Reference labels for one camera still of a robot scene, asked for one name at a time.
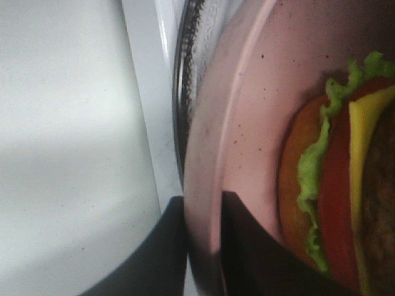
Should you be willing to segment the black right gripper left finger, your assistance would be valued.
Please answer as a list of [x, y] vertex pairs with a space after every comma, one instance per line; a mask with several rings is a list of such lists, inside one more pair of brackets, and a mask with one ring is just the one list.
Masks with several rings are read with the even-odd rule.
[[183, 295], [186, 260], [183, 198], [176, 196], [143, 243], [83, 295]]

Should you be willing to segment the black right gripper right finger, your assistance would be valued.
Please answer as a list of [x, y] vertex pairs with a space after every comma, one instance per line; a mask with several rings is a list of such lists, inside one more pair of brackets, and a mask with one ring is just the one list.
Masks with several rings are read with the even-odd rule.
[[228, 295], [354, 295], [297, 259], [234, 192], [222, 195], [221, 262]]

